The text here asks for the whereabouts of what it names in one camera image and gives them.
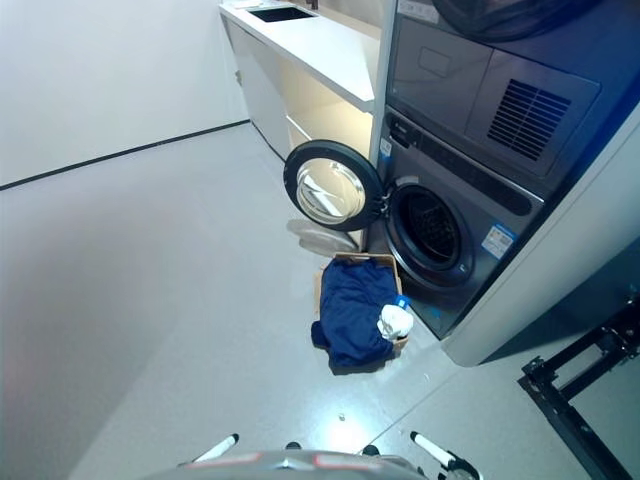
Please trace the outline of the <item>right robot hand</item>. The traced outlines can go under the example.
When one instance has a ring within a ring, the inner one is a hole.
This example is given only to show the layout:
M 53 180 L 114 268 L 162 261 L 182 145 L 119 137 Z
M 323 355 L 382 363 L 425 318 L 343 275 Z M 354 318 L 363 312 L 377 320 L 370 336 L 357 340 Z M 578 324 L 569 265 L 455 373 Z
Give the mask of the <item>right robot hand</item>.
M 417 431 L 412 431 L 410 438 L 441 465 L 443 471 L 439 475 L 440 479 L 475 478 L 474 474 L 468 470 L 460 457 L 439 447 Z

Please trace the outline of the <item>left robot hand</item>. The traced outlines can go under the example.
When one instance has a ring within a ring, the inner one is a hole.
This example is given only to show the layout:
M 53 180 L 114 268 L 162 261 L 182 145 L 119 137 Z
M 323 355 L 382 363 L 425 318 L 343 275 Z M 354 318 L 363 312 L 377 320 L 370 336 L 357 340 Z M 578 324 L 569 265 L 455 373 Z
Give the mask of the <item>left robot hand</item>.
M 238 443 L 239 439 L 240 439 L 240 436 L 238 433 L 232 433 L 226 436 L 224 439 L 222 439 L 220 442 L 215 444 L 213 447 L 209 448 L 204 453 L 195 457 L 192 460 L 192 463 L 195 464 L 195 463 L 207 462 L 222 456 L 231 448 L 233 448 Z

